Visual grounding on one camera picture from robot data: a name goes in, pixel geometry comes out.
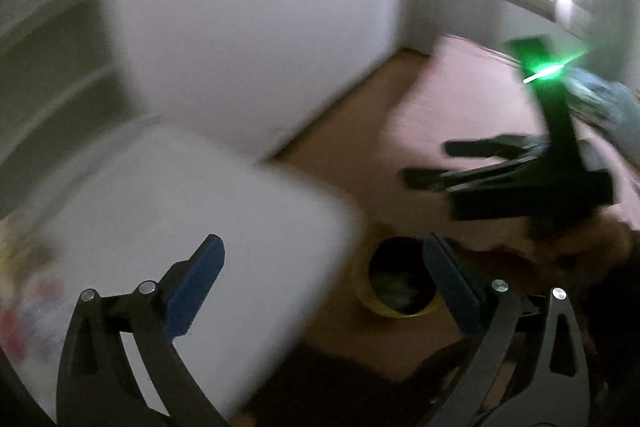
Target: pink mattress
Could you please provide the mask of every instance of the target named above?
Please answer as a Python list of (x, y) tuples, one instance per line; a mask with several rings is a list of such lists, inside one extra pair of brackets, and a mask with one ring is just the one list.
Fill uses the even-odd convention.
[[(618, 152), (590, 127), (575, 121), (580, 137), (589, 139), (614, 176), (618, 203), (614, 211), (640, 228), (636, 173)], [(441, 144), (449, 139), (491, 137), (500, 133), (543, 134), (542, 117), (517, 67), (505, 55), (462, 38), (440, 39), (421, 79), (394, 110), (383, 131), (378, 160), (382, 164), (375, 213), (400, 233), (438, 232), (469, 248), (507, 245), (528, 250), (525, 219), (452, 221), (443, 194), (405, 190), (398, 181), (404, 167), (469, 169), (499, 160), (449, 158)]]

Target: wooden floor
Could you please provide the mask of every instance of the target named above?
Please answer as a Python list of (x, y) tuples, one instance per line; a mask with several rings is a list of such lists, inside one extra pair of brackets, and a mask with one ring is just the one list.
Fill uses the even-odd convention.
[[(373, 156), (388, 114), (418, 78), (428, 59), (400, 51), (322, 115), (276, 162), (311, 174), (366, 201)], [(366, 255), (394, 230), (370, 222), (353, 256)], [(327, 353), (356, 360), (392, 380), (408, 377), (431, 353), (459, 338), (447, 309), (422, 317), (387, 319), (369, 312), (350, 283), (350, 263), (308, 325), (306, 340)]]

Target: silver screw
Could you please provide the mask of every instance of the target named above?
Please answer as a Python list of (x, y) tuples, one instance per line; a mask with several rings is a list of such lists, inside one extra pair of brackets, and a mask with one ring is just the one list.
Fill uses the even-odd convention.
[(82, 302), (92, 301), (94, 299), (94, 297), (95, 297), (95, 292), (92, 289), (84, 290), (80, 294), (80, 300)]
[(509, 285), (502, 279), (496, 279), (491, 283), (491, 288), (500, 293), (505, 293), (509, 290)]
[(562, 288), (553, 288), (551, 293), (553, 293), (554, 297), (559, 301), (564, 301), (566, 299), (566, 291)]
[(156, 283), (153, 281), (145, 281), (138, 286), (138, 291), (143, 295), (149, 295), (156, 291)]

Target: blue gripper pad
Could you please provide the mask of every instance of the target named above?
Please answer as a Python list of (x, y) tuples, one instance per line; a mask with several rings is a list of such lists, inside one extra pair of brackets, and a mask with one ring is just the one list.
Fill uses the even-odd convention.
[(222, 239), (217, 235), (209, 235), (190, 260), (184, 263), (190, 266), (165, 302), (163, 330), (169, 342), (189, 331), (193, 319), (218, 278), (225, 264)]

